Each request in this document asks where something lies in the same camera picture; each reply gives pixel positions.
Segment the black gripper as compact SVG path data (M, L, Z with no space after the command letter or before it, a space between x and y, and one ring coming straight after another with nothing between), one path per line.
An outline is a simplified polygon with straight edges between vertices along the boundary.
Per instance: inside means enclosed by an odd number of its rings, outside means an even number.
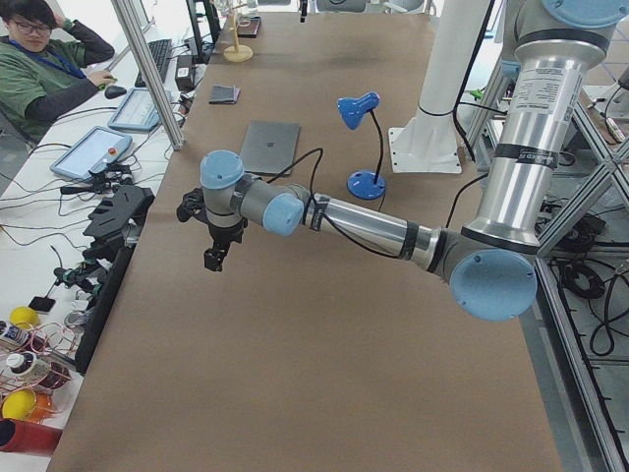
M205 204L201 188L195 188L183 195L176 208L176 216L180 222L194 218L207 226L212 246L203 252L203 266L213 272L223 270L223 262L230 246L233 243L242 243L247 228L247 220L234 212L210 210Z

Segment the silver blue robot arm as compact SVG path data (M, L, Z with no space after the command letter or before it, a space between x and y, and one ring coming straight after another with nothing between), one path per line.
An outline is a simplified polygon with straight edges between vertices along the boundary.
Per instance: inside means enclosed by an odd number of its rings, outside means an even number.
M469 314L504 321L534 303L535 224L558 164L587 72L605 57L624 1L512 1L504 50L519 74L476 217L459 232L427 228L311 188L279 186L246 171L230 150L207 154L200 186L177 209L203 222L212 240L204 264L222 268L249 223L288 236L299 225L337 232L379 256L416 263L448 282Z

